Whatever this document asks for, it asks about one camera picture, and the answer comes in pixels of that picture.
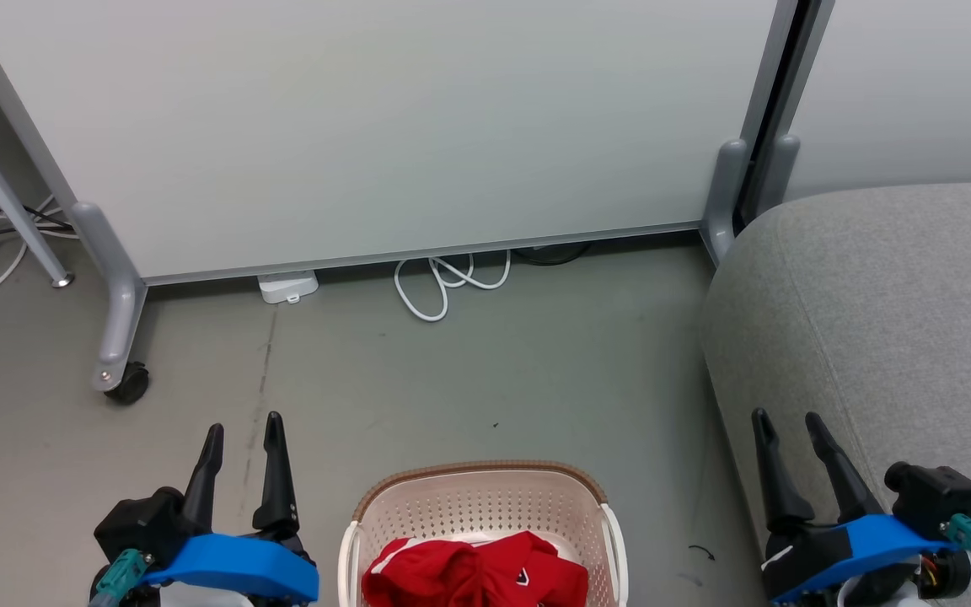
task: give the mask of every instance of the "white stripe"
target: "white stripe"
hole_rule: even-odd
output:
[[[407,540],[407,543],[405,543],[404,545],[400,546],[400,548],[397,548],[396,550],[393,550],[392,551],[392,554],[389,554],[389,556],[386,556],[384,558],[384,561],[378,562],[377,565],[374,565],[373,566],[373,569],[370,569],[369,572],[370,573],[381,573],[381,570],[384,569],[384,566],[385,565],[388,565],[389,562],[392,561],[392,557],[393,556],[397,556],[397,554],[399,554],[400,552],[402,552],[404,550],[407,550],[408,548],[413,548],[413,546],[421,545],[421,543],[434,542],[434,541],[444,541],[444,540],[423,540],[423,539],[419,539],[419,538],[411,538],[411,539]]]
[[[766,562],[764,562],[763,565],[759,566],[759,569],[763,569],[764,572],[766,572],[767,565],[769,565],[771,562],[779,560],[779,558],[782,558],[783,556],[786,556],[786,554],[789,554],[789,550],[793,550],[793,546],[787,545],[785,550],[782,550],[781,552],[779,552],[778,554],[775,554],[771,558],[767,558]]]

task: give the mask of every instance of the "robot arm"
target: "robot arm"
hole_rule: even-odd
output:
[[[185,495],[159,488],[120,501],[95,531],[112,564],[100,570],[92,603],[158,607],[158,588],[186,583],[245,595],[253,604],[289,607],[319,595],[319,575],[298,537],[298,505],[278,412],[265,429],[265,489],[254,513],[255,533],[212,532],[216,473],[223,465],[223,426],[209,427]]]
[[[763,585],[774,604],[880,606],[959,596],[970,581],[971,480],[952,468],[898,462],[886,475],[898,493],[886,514],[814,412],[805,417],[816,455],[839,504],[837,525],[810,523],[814,511],[794,487],[766,411],[752,412],[766,511]]]

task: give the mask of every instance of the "basket handle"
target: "basket handle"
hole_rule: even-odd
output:
[[[609,575],[613,577],[613,599],[617,607],[628,604],[628,553],[624,548],[624,534],[620,533],[620,523],[607,503],[602,504],[605,514],[604,526],[609,533],[609,547],[612,550],[609,558]]]
[[[347,531],[343,531],[343,541],[340,542],[340,561],[336,572],[336,585],[340,596],[340,607],[355,607],[358,597],[351,596],[354,583],[358,577],[358,522],[351,521]]]

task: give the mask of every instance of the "whiteboard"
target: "whiteboard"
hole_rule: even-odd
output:
[[[787,200],[971,181],[971,3],[834,4],[789,132]]]
[[[0,0],[142,277],[690,223],[772,0]]]

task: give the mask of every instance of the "white adapter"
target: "white adapter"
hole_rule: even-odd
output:
[[[279,304],[281,301],[297,304],[303,295],[309,295],[320,287],[317,273],[313,270],[261,274],[257,277],[257,283],[261,287],[261,297],[269,304]]]

